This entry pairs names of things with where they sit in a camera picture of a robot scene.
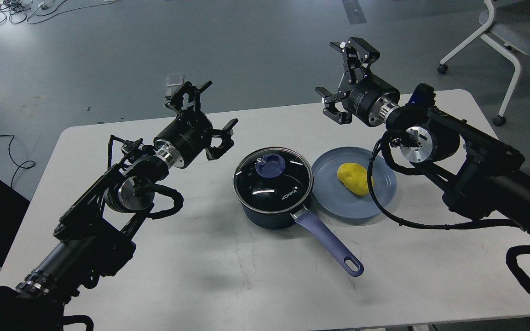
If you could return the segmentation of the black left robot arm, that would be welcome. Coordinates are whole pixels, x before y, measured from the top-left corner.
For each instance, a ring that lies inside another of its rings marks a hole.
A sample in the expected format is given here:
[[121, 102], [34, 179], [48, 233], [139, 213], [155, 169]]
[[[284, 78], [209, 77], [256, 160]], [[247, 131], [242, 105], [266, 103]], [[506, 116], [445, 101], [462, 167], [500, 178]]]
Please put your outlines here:
[[94, 329], [90, 316], [66, 316], [65, 306], [80, 287], [96, 287], [131, 260], [133, 237], [145, 220], [183, 208], [183, 195], [160, 181], [202, 151], [217, 160], [234, 145], [238, 119], [215, 129], [201, 110], [201, 94], [211, 85], [177, 84], [165, 98], [175, 119], [152, 144], [109, 137], [108, 168], [59, 218], [53, 231], [59, 243], [15, 288], [0, 286], [0, 331], [61, 331], [75, 324]]

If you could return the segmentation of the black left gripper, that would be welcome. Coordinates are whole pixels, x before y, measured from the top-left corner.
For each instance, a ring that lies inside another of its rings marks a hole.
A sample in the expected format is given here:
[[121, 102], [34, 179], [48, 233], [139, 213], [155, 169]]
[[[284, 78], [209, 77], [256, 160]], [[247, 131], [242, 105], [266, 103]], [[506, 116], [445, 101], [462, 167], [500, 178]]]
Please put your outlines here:
[[[238, 119], [231, 119], [222, 129], [214, 129], [201, 110], [201, 94], [212, 84], [208, 81], [198, 87], [186, 81], [165, 96], [165, 107], [174, 111], [175, 117], [154, 138], [154, 147], [176, 149], [179, 155], [176, 168], [188, 167], [204, 149], [208, 160], [218, 160], [234, 145], [233, 128]], [[212, 138], [220, 139], [221, 144], [212, 146]]]

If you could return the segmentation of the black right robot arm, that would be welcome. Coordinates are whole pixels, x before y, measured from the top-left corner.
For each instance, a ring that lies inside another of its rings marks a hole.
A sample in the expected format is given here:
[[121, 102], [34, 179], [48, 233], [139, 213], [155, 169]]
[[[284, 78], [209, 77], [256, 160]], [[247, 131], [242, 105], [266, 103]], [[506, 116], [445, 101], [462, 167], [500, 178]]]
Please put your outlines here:
[[[385, 216], [408, 228], [509, 226], [530, 235], [530, 176], [521, 171], [524, 156], [517, 149], [438, 109], [435, 90], [425, 83], [400, 106], [399, 90], [372, 73], [371, 65], [380, 52], [366, 40], [351, 37], [345, 42], [332, 41], [330, 47], [341, 53], [344, 73], [336, 93], [316, 88], [324, 103], [323, 113], [340, 125], [357, 117], [366, 126], [386, 128], [372, 149], [363, 178], [372, 201]], [[468, 222], [431, 226], [387, 211], [372, 187], [379, 154], [393, 171], [431, 180], [443, 191], [448, 209]], [[506, 265], [530, 295], [530, 277], [518, 264], [524, 254], [530, 254], [530, 245], [509, 248]]]

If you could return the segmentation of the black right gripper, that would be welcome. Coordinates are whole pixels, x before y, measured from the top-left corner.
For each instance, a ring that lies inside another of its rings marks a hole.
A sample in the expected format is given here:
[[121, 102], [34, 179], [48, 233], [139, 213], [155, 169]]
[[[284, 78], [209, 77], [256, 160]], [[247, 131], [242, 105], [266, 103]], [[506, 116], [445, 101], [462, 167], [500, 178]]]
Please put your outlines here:
[[[392, 103], [400, 100], [400, 91], [375, 74], [371, 74], [372, 63], [380, 58], [380, 52], [366, 40], [351, 37], [345, 42], [330, 42], [329, 46], [341, 53], [343, 76], [339, 91], [332, 94], [324, 87], [316, 87], [315, 92], [322, 97], [323, 113], [339, 125], [350, 124], [352, 115], [367, 126], [383, 124], [376, 105], [381, 98]], [[337, 103], [348, 98], [348, 111], [340, 111]]]

